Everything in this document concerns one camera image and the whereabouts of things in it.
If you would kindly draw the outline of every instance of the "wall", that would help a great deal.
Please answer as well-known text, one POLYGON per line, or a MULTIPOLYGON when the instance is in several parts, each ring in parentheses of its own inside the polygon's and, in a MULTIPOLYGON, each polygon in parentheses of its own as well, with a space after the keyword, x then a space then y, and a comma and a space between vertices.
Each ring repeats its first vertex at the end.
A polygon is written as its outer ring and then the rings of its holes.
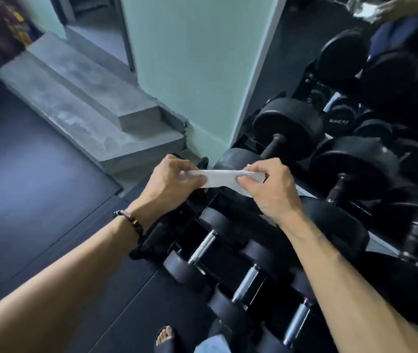
POLYGON ((53 32, 62 38, 65 30, 53 9, 50 0, 18 0, 31 21, 43 32, 53 32))
POLYGON ((139 84, 212 164, 240 127, 285 0, 121 0, 139 84))

